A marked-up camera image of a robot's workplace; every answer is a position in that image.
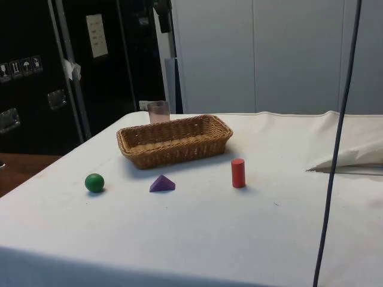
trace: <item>black cable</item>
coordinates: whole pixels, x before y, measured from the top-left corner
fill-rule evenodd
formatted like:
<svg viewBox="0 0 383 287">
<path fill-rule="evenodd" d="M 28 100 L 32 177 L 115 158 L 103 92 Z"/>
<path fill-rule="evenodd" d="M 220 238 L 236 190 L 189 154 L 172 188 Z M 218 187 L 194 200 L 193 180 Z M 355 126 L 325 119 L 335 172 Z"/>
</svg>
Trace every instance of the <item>black cable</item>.
<svg viewBox="0 0 383 287">
<path fill-rule="evenodd" d="M 338 160 L 338 152 L 339 152 L 339 144 L 341 142 L 343 120 L 345 117 L 348 92 L 349 92 L 349 87 L 351 84 L 352 70 L 354 67 L 355 47 L 356 47 L 357 38 L 358 38 L 360 10 L 361 10 L 361 0 L 358 0 L 357 10 L 355 14 L 354 32 L 352 34 L 352 41 L 351 41 L 351 51 L 350 51 L 350 56 L 348 61 L 346 87 L 345 87 L 345 92 L 344 92 L 343 100 L 342 100 L 341 113 L 339 114 L 338 129 L 336 131 L 336 137 L 335 137 L 333 161 L 331 164 L 329 185 L 327 187 L 326 208 L 324 210 L 323 228 L 322 228 L 321 242 L 320 242 L 319 251 L 318 251 L 317 266 L 315 267 L 314 282 L 312 284 L 313 287 L 318 286 L 319 272 L 321 269 L 321 263 L 322 263 L 322 257 L 323 257 L 324 242 L 326 241 L 326 232 L 327 232 L 327 224 L 329 223 L 331 194 L 333 191 L 335 168 L 336 168 L 336 162 Z"/>
</svg>

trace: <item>white panel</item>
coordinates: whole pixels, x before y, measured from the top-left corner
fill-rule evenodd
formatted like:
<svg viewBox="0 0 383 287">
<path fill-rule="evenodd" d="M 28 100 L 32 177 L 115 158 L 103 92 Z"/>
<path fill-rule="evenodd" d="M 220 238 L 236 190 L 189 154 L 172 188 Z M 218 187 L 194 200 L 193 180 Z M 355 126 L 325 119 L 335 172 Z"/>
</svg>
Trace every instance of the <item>white panel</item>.
<svg viewBox="0 0 383 287">
<path fill-rule="evenodd" d="M 254 112 L 253 0 L 176 0 L 185 113 Z"/>
<path fill-rule="evenodd" d="M 158 51 L 160 54 L 163 90 L 165 92 L 165 98 L 169 102 L 169 87 L 168 87 L 168 78 L 166 74 L 166 65 L 165 65 L 165 59 L 168 59 L 172 56 L 170 42 L 169 42 L 169 33 L 161 32 L 160 20 L 154 9 L 153 9 L 153 16 L 154 16 L 154 24 L 156 25 Z"/>
<path fill-rule="evenodd" d="M 257 111 L 338 110 L 344 0 L 254 0 Z"/>
<path fill-rule="evenodd" d="M 342 56 L 344 93 L 356 0 L 346 0 L 345 36 Z M 346 113 L 383 114 L 383 1 L 363 1 Z"/>
</svg>

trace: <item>white paper tag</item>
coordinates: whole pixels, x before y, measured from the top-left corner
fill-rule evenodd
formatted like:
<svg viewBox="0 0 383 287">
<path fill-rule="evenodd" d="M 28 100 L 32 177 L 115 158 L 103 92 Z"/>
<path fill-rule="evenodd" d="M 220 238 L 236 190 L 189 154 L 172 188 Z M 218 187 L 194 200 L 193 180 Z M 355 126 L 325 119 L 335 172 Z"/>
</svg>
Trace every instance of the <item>white paper tag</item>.
<svg viewBox="0 0 383 287">
<path fill-rule="evenodd" d="M 104 24 L 102 23 L 102 15 L 86 16 L 90 45 L 92 46 L 93 58 L 108 54 L 107 41 L 105 39 Z"/>
</svg>

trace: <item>table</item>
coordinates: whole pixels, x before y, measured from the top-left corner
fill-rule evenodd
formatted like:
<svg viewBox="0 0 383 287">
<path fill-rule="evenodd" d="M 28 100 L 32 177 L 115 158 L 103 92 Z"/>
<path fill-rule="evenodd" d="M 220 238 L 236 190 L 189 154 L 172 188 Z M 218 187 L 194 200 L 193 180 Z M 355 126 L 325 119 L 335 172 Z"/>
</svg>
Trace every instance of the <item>table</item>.
<svg viewBox="0 0 383 287">
<path fill-rule="evenodd" d="M 1 198 L 0 286 L 310 286 L 328 175 L 306 169 L 331 154 L 338 115 L 218 116 L 234 131 L 224 155 L 137 170 L 115 138 L 149 122 L 137 112 Z M 341 148 L 382 133 L 381 116 L 347 116 Z M 102 194 L 84 187 L 94 172 Z M 160 174 L 175 191 L 148 192 Z M 335 176 L 321 286 L 381 285 L 382 181 Z"/>
<path fill-rule="evenodd" d="M 24 183 L 50 164 L 61 158 L 58 155 L 1 154 L 0 197 Z"/>
</svg>

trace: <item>black cabinet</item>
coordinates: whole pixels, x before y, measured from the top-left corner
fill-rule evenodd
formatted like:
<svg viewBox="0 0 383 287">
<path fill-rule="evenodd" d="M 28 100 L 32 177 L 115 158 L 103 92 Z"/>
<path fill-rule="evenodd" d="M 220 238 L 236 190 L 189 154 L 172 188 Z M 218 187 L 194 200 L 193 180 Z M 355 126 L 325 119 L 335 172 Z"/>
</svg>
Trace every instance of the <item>black cabinet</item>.
<svg viewBox="0 0 383 287">
<path fill-rule="evenodd" d="M 48 2 L 3 0 L 0 23 L 0 152 L 69 152 L 81 132 Z"/>
</svg>

